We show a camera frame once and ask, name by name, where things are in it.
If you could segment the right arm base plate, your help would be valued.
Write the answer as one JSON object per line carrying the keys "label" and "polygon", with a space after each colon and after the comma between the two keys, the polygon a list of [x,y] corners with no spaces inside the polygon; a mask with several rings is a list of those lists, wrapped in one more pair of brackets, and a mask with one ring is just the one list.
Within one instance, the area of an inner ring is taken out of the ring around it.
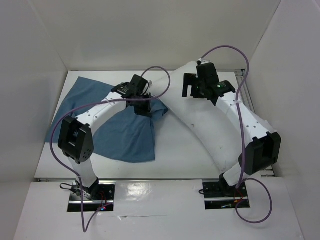
{"label": "right arm base plate", "polygon": [[230,187],[223,189],[217,179],[202,182],[202,189],[198,191],[204,197],[206,210],[224,210],[238,208],[250,208],[247,186],[242,183],[239,189]]}

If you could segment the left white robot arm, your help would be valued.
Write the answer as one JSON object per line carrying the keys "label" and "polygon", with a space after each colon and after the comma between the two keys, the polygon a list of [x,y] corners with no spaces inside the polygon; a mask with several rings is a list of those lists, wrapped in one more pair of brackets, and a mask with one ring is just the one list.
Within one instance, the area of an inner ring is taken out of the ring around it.
{"label": "left white robot arm", "polygon": [[77,172],[78,195],[88,200],[97,197],[100,187],[91,156],[94,152],[93,136],[108,120],[128,107],[140,116],[151,117],[150,83],[141,76],[134,75],[130,82],[121,83],[87,112],[76,117],[63,119],[58,138],[58,147]]}

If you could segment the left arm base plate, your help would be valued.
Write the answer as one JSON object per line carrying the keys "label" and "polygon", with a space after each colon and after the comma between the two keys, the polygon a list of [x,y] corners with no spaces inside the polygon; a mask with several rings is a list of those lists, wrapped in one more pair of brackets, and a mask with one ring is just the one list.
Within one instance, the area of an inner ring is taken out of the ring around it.
{"label": "left arm base plate", "polygon": [[[69,200],[67,206],[68,213],[81,212],[81,193],[80,186],[77,182],[65,184],[66,190],[69,191]],[[100,181],[97,189],[93,190],[92,194],[83,193],[83,211],[95,212],[113,212],[115,200],[116,183],[114,181]]]}

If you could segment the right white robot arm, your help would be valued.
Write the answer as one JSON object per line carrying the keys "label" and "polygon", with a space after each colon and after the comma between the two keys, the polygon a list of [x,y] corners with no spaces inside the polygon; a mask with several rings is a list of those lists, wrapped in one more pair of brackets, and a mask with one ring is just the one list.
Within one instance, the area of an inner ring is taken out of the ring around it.
{"label": "right white robot arm", "polygon": [[226,115],[241,135],[238,162],[218,179],[218,190],[223,196],[230,196],[243,180],[277,163],[282,141],[271,126],[243,104],[239,91],[229,81],[220,81],[216,67],[211,62],[198,61],[196,73],[183,75],[182,97],[210,101]]}

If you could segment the white pillow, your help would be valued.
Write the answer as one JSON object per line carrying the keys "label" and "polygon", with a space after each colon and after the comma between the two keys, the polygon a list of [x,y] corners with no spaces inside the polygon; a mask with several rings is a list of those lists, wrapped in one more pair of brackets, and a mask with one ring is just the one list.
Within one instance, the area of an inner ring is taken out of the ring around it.
{"label": "white pillow", "polygon": [[170,76],[154,80],[150,91],[190,128],[224,173],[238,163],[242,137],[227,116],[209,100],[182,97],[184,74],[196,73],[196,66],[196,62],[191,61]]}

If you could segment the blue pillowcase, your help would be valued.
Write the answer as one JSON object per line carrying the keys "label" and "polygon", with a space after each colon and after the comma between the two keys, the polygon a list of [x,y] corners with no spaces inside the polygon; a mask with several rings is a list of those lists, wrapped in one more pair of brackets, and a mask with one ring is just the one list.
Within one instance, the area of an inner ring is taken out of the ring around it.
{"label": "blue pillowcase", "polygon": [[[113,88],[112,85],[88,78],[79,77],[63,99],[52,125],[45,137],[45,142],[56,144],[61,128],[54,130],[57,121],[70,110],[73,117],[89,110],[79,109],[85,104],[102,101]],[[160,120],[168,108],[158,99],[151,101],[151,117],[136,115],[129,106],[114,115],[94,134],[94,153],[102,157],[126,163],[144,163],[156,159],[155,122]]]}

